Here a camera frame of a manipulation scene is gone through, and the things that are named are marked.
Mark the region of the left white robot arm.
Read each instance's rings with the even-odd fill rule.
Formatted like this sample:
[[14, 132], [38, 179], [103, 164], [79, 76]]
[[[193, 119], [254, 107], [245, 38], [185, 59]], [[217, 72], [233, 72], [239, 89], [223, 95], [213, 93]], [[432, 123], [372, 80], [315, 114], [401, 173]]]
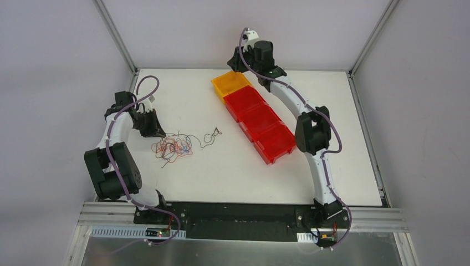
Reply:
[[84, 161], [99, 200], [126, 200], [148, 209], [148, 217], [156, 224], [168, 220], [169, 209], [157, 189], [143, 184], [140, 170], [127, 146], [131, 130], [142, 137], [165, 137], [151, 101], [133, 105], [137, 96], [128, 91], [115, 93], [115, 104], [104, 117], [106, 129], [96, 148], [86, 151]]

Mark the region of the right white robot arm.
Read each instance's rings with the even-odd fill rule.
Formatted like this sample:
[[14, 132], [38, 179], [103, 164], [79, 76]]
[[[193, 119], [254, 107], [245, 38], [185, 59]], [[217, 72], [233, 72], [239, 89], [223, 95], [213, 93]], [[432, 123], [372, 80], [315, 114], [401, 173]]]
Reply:
[[338, 132], [332, 125], [326, 106], [313, 107], [298, 92], [284, 69], [275, 64], [273, 44], [266, 40], [239, 41], [228, 65], [235, 72], [251, 72], [267, 91], [275, 95], [293, 114], [297, 123], [295, 142], [305, 155], [314, 182], [315, 221], [328, 227], [343, 210], [343, 202], [334, 187], [328, 154], [330, 140]]

